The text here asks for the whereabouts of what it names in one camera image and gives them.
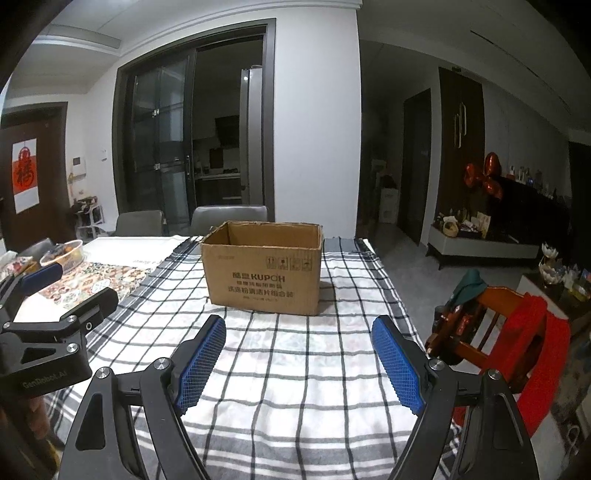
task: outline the sliding glass door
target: sliding glass door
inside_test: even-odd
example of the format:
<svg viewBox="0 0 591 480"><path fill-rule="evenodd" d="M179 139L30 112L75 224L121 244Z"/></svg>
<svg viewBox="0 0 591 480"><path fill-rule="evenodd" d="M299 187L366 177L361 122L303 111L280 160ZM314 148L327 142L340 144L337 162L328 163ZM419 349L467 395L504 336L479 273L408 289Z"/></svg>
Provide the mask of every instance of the sliding glass door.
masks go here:
<svg viewBox="0 0 591 480"><path fill-rule="evenodd" d="M126 159L129 210L162 210L168 233L187 234L195 208L190 55L138 72L131 95Z"/></svg>

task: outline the poster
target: poster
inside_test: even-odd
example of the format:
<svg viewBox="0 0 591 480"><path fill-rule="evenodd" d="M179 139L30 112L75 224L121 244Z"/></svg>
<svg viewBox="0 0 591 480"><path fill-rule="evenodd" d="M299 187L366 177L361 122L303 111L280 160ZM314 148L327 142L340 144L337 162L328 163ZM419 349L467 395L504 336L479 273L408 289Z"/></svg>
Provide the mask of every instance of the poster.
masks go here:
<svg viewBox="0 0 591 480"><path fill-rule="evenodd" d="M12 191L17 213L39 204L36 138L12 145Z"/></svg>

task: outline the shelf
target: shelf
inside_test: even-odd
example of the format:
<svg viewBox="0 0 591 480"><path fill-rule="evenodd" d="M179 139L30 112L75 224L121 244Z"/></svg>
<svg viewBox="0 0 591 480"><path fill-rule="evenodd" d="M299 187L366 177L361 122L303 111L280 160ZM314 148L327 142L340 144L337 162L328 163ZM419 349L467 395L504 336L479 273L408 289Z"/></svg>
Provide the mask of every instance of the shelf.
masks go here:
<svg viewBox="0 0 591 480"><path fill-rule="evenodd" d="M201 175L200 177L196 177L196 180L226 180L226 179L239 179L240 172L237 173L218 173L216 175Z"/></svg>

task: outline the cardboard box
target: cardboard box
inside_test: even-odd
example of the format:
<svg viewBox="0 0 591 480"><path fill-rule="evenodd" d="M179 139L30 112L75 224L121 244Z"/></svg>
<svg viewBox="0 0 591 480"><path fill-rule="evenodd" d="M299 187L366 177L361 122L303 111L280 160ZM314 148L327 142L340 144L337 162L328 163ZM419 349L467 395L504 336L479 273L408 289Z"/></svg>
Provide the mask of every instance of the cardboard box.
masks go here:
<svg viewBox="0 0 591 480"><path fill-rule="evenodd" d="M322 229L308 223L226 222L201 244L212 303L316 315Z"/></svg>

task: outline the blue gripper pad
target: blue gripper pad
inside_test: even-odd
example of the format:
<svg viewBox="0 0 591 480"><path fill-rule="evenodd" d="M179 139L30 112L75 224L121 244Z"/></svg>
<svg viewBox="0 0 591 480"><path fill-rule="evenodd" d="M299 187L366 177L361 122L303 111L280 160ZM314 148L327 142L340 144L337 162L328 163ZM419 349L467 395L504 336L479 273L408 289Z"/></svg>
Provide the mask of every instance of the blue gripper pad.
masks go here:
<svg viewBox="0 0 591 480"><path fill-rule="evenodd" d="M418 415L425 405L420 394L418 376L399 344L392 337L392 333L379 317L374 320L371 337L375 351L396 391L400 404Z"/></svg>
<svg viewBox="0 0 591 480"><path fill-rule="evenodd" d="M181 374L176 401L176 407L181 415L187 413L188 408L197 405L225 343L226 323L218 318Z"/></svg>

